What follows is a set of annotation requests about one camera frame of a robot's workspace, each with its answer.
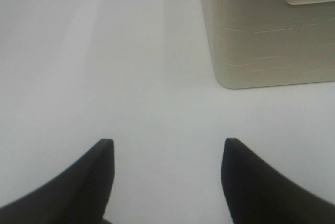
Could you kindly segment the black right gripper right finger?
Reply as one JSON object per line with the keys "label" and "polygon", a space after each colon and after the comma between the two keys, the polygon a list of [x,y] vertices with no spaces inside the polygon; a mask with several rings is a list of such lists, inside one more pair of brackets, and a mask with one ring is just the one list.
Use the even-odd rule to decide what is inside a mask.
{"label": "black right gripper right finger", "polygon": [[233,223],[334,223],[334,204],[289,180],[239,139],[225,140],[221,183]]}

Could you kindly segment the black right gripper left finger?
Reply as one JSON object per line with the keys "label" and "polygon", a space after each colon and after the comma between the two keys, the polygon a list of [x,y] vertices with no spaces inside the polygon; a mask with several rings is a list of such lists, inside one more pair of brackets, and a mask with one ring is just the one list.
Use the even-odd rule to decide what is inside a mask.
{"label": "black right gripper left finger", "polygon": [[1,223],[108,223],[114,142],[101,139],[58,176],[1,207]]}

